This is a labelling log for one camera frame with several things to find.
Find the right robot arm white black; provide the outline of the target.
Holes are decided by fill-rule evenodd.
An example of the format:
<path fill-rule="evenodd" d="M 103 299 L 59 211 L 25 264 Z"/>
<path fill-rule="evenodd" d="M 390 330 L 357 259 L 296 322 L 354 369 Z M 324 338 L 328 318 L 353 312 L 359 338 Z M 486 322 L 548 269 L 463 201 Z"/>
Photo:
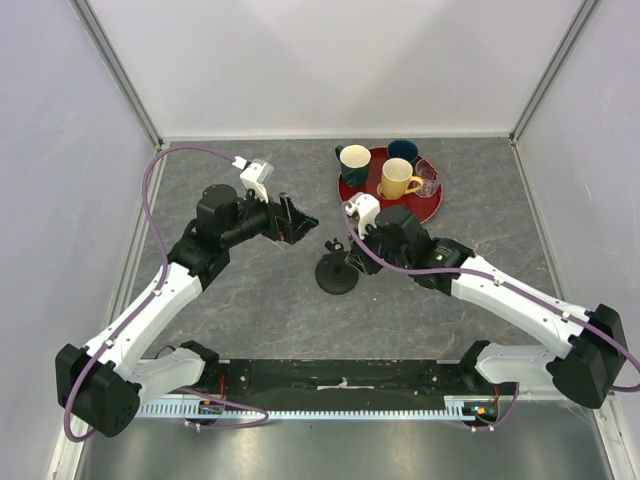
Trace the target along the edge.
<path fill-rule="evenodd" d="M 598 409 L 625 364 L 637 366 L 629 351 L 620 315 L 600 304 L 593 310 L 549 296 L 491 265 L 472 249 L 429 235 L 402 206 L 383 209 L 370 195 L 342 206 L 349 232 L 347 261 L 373 275 L 388 269 L 420 286 L 469 302 L 507 321 L 535 339 L 508 346 L 476 342 L 458 368 L 467 392 L 491 384 L 516 384 L 557 391 L 587 408 Z"/>

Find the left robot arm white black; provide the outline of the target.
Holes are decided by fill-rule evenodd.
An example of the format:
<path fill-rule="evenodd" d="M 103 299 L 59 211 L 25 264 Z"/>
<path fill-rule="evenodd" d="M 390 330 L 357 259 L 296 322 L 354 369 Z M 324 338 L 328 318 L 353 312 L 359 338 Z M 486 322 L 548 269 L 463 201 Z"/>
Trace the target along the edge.
<path fill-rule="evenodd" d="M 86 439 L 73 433 L 72 418 L 114 437 L 141 406 L 167 393 L 182 387 L 198 393 L 215 389 L 219 356 L 195 341 L 163 358 L 144 362 L 141 357 L 173 318 L 220 275 L 233 247 L 256 236 L 293 245 L 318 224 L 286 194 L 273 201 L 259 196 L 256 188 L 248 189 L 244 197 L 225 184 L 206 188 L 195 218 L 163 255 L 158 274 L 139 297 L 83 347 L 67 344 L 56 355 L 57 396 L 67 438 Z"/>

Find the black phone stand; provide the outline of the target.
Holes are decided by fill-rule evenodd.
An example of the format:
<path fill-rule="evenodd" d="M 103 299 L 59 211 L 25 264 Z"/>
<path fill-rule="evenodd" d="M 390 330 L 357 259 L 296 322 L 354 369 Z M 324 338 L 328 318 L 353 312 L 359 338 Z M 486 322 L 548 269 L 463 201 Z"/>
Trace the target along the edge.
<path fill-rule="evenodd" d="M 315 268 L 316 283 L 330 295 L 344 295 L 357 285 L 359 271 L 346 263 L 348 252 L 337 238 L 327 240 L 325 248 Z"/>

